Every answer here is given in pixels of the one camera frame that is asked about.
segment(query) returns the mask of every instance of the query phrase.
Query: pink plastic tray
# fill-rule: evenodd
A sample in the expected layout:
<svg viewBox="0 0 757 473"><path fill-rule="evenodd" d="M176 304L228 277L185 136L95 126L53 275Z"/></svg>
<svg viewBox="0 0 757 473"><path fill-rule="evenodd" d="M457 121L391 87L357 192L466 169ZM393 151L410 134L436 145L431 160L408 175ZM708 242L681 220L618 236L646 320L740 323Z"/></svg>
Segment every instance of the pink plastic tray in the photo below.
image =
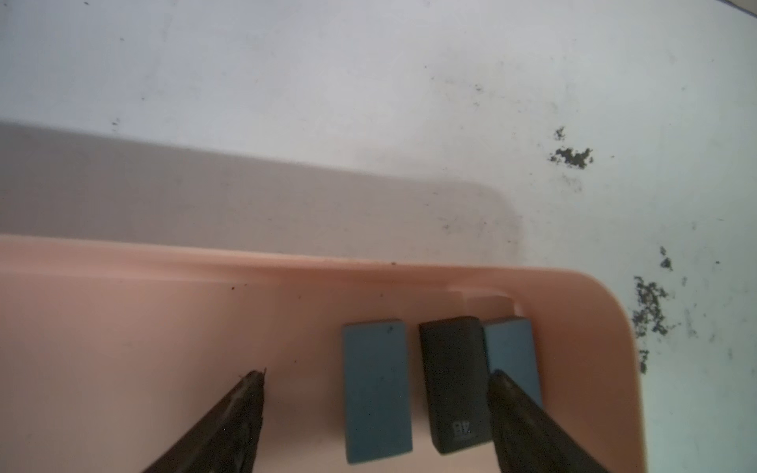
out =
<svg viewBox="0 0 757 473"><path fill-rule="evenodd" d="M0 236L0 471L137 473L263 368L255 471L498 471L490 443L431 445L416 325L511 300L548 413L611 471L644 471L631 328L591 277ZM413 452L350 467L340 327L387 318L409 330Z"/></svg>

